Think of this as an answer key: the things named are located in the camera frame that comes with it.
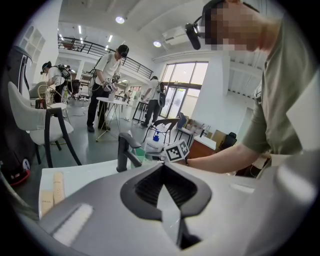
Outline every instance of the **faucet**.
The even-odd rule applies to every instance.
[[[141,144],[138,143],[134,138],[132,138],[131,135],[127,132],[121,132],[119,134],[118,141],[118,164],[116,167],[117,172],[121,173],[127,170],[128,158],[135,167],[140,167],[142,163],[135,154],[129,151],[129,145],[131,148],[137,149],[141,147]]]

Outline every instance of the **black railing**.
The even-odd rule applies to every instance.
[[[102,57],[103,55],[107,53],[115,53],[115,50],[107,49],[105,46],[96,44],[94,42],[88,42],[88,41],[82,41],[75,38],[70,37],[63,37],[64,40],[61,40],[58,38],[58,48],[59,49],[66,49],[86,54],[91,54],[94,56]],[[138,74],[150,78],[151,74],[153,73],[152,70],[147,68],[146,66],[140,64],[139,62],[136,62],[132,58],[126,57],[122,58],[122,65],[132,71],[137,72]]]

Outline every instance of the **doorway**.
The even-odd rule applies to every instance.
[[[186,88],[171,87],[167,88],[165,105],[161,110],[160,116],[168,118],[176,118],[186,97]]]

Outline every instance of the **olive green t-shirt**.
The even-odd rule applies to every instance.
[[[317,63],[298,27],[286,15],[262,74],[261,98],[254,100],[246,147],[263,153],[293,155],[302,150],[287,111],[310,83]]]

